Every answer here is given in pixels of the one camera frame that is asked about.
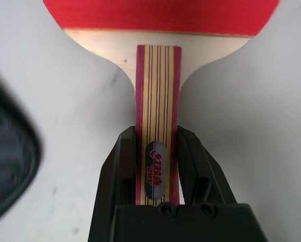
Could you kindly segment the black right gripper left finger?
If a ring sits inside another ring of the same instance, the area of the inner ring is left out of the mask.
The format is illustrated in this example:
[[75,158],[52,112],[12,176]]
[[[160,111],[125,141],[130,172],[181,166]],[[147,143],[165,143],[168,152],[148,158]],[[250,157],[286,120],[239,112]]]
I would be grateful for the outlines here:
[[88,241],[113,241],[116,209],[135,205],[135,127],[124,130],[102,165]]

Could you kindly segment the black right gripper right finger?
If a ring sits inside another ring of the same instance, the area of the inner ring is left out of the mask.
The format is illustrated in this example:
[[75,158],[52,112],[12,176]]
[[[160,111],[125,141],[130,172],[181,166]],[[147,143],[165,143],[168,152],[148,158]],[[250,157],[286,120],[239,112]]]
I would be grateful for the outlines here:
[[221,166],[195,133],[178,126],[176,159],[185,204],[236,204]]

